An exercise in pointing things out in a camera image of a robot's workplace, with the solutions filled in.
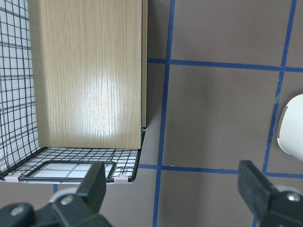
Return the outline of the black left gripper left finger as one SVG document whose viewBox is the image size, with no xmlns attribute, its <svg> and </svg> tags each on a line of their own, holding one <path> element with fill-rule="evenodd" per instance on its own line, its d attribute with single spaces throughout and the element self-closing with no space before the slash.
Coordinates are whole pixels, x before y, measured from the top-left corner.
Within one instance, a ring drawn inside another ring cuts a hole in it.
<svg viewBox="0 0 303 227">
<path fill-rule="evenodd" d="M 106 193 L 105 165 L 93 162 L 78 188 L 57 192 L 52 198 L 59 219 L 102 219 L 99 214 Z"/>
</svg>

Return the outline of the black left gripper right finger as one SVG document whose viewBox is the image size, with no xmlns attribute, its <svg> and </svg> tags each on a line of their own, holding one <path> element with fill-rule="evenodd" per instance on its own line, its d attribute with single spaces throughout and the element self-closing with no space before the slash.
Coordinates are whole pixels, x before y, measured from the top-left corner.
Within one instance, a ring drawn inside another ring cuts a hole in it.
<svg viewBox="0 0 303 227">
<path fill-rule="evenodd" d="M 303 194 L 299 190 L 272 184 L 250 160 L 241 160 L 238 171 L 238 192 L 260 227 L 303 225 Z"/>
</svg>

